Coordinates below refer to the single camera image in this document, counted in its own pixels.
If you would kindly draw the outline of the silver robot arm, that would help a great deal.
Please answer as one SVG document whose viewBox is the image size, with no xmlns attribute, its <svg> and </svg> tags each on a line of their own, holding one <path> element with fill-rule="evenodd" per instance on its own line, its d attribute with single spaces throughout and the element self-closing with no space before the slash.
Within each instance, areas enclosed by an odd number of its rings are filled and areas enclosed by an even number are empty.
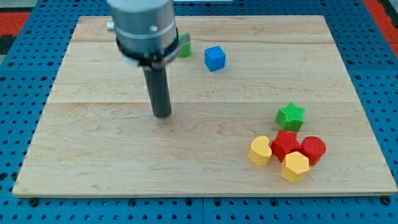
<svg viewBox="0 0 398 224">
<path fill-rule="evenodd" d="M 107 0 L 119 51 L 141 67 L 154 116 L 166 118 L 172 107 L 166 65 L 189 43 L 178 36 L 172 0 Z"/>
</svg>

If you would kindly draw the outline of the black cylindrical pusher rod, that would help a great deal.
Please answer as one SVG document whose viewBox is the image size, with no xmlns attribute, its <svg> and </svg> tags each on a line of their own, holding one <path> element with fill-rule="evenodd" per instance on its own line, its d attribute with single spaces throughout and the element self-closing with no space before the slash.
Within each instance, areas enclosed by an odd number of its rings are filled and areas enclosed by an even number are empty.
<svg viewBox="0 0 398 224">
<path fill-rule="evenodd" d="M 145 68 L 143 71 L 154 116 L 157 118 L 170 116 L 172 107 L 165 67 Z"/>
</svg>

